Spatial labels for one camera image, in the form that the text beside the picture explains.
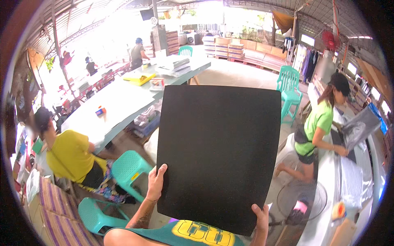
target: bracelet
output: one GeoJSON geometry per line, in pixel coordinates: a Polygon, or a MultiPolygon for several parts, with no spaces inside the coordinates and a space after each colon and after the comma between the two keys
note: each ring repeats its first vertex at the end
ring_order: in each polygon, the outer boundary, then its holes
{"type": "Polygon", "coordinates": [[[150,202],[157,202],[159,199],[152,201],[151,199],[148,199],[145,197],[146,200],[150,201],[150,202]]]}

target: green shirt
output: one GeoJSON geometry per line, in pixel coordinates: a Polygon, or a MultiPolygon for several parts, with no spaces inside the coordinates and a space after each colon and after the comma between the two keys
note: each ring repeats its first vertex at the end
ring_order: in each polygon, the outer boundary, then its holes
{"type": "MultiPolygon", "coordinates": [[[[326,134],[328,134],[331,131],[333,117],[333,107],[327,101],[319,103],[315,109],[312,109],[312,112],[304,124],[304,130],[308,140],[312,141],[317,127],[320,127],[326,134]]],[[[304,144],[296,142],[294,147],[299,155],[306,155],[309,153],[308,156],[313,154],[313,149],[315,148],[311,142],[304,144]]]]}
{"type": "Polygon", "coordinates": [[[241,239],[231,232],[190,220],[168,223],[159,229],[122,229],[172,246],[244,246],[241,239]]]}

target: black foam board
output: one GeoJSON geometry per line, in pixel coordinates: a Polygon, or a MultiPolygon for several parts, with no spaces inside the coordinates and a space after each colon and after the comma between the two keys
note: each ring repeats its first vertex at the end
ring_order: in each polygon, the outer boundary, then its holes
{"type": "Polygon", "coordinates": [[[279,144],[281,93],[170,85],[164,90],[158,212],[249,236],[264,205],[279,144]]]}

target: white table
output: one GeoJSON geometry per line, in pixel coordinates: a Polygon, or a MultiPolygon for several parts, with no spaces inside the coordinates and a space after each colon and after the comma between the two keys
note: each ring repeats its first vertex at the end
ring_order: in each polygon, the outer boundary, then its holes
{"type": "MultiPolygon", "coordinates": [[[[208,59],[190,57],[191,71],[180,77],[162,76],[156,72],[156,65],[146,69],[138,68],[132,73],[156,73],[156,77],[164,78],[166,85],[181,85],[201,71],[211,66],[208,59]]],[[[149,91],[150,83],[134,86],[117,78],[101,91],[81,105],[61,125],[61,131],[75,130],[87,135],[89,141],[95,143],[98,154],[104,147],[138,115],[147,110],[163,97],[163,91],[149,91]],[[102,106],[107,113],[98,117],[95,112],[102,106]]]]}

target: television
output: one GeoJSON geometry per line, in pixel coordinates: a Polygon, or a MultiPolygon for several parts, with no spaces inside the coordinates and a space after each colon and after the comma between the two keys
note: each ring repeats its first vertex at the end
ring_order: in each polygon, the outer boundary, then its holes
{"type": "Polygon", "coordinates": [[[140,10],[139,12],[141,13],[142,20],[150,20],[154,17],[153,9],[140,10]]]}

